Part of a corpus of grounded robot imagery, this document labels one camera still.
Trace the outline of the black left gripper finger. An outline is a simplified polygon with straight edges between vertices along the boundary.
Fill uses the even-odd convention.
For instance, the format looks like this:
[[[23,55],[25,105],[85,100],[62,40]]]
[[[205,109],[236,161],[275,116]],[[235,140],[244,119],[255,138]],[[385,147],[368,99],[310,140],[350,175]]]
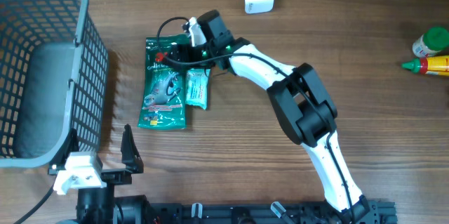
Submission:
[[[143,173],[144,164],[135,145],[132,128],[129,124],[124,126],[121,141],[121,162],[131,173]]]
[[[51,160],[51,170],[63,170],[65,163],[72,152],[79,151],[79,141],[76,129],[71,129],[62,144],[61,148],[57,151],[54,158]]]

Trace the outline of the light blue tissue packet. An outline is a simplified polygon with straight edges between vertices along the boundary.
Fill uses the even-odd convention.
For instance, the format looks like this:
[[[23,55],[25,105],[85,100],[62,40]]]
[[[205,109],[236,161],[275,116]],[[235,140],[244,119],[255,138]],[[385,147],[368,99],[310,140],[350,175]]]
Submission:
[[[185,98],[187,105],[207,109],[209,76],[210,69],[190,69],[187,71]]]

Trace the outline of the green snack bag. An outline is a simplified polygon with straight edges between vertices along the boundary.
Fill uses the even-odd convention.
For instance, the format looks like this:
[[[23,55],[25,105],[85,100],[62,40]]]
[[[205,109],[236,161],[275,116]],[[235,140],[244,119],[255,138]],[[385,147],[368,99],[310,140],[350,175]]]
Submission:
[[[148,37],[145,47],[145,88],[138,127],[152,130],[186,128],[185,74],[164,65],[171,46],[186,44],[183,35]]]

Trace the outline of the green lid jar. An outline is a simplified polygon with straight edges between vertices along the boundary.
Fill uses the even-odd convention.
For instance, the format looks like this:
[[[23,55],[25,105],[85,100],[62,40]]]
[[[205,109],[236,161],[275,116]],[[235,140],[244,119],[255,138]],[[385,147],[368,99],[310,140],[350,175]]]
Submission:
[[[448,47],[448,30],[444,27],[432,27],[418,38],[412,46],[418,58],[435,56]]]

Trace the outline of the red yellow sauce bottle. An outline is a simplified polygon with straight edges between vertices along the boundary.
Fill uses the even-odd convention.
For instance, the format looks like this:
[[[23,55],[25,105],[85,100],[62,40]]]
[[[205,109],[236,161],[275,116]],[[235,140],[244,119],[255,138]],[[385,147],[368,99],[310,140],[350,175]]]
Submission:
[[[447,55],[429,58],[416,58],[401,65],[405,70],[415,74],[448,76],[449,59]]]

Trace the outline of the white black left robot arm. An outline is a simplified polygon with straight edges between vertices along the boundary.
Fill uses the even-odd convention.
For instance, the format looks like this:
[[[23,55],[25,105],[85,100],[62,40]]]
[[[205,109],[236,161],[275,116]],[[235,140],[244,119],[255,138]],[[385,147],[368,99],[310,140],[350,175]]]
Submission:
[[[70,223],[159,223],[158,213],[144,195],[115,197],[115,187],[130,185],[132,175],[144,172],[130,125],[124,126],[121,140],[121,169],[103,169],[95,150],[81,151],[72,130],[52,160],[49,173],[55,175],[51,192],[78,193],[76,218]]]

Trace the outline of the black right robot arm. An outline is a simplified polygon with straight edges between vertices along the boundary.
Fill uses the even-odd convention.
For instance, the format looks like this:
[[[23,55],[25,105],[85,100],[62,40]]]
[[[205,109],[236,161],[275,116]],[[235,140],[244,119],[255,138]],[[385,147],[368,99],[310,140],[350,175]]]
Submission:
[[[286,136],[302,146],[321,180],[331,217],[356,223],[369,212],[368,200],[354,182],[337,134],[337,108],[315,69],[283,64],[260,52],[249,40],[236,39],[217,10],[186,19],[189,44],[174,45],[163,63],[178,69],[218,66],[267,92]]]

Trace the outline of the grey plastic mesh basket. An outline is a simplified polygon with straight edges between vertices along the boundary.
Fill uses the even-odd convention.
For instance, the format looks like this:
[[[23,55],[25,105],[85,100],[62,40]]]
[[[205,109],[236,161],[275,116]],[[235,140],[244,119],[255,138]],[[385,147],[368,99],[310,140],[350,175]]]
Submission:
[[[1,167],[50,163],[70,133],[100,144],[109,55],[89,0],[1,0]]]

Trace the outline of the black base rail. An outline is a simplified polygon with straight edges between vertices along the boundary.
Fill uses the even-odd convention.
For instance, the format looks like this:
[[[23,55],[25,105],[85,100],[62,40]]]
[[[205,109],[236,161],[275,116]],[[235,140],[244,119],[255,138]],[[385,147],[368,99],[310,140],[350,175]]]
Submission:
[[[302,204],[152,204],[150,223],[340,223],[325,202]]]

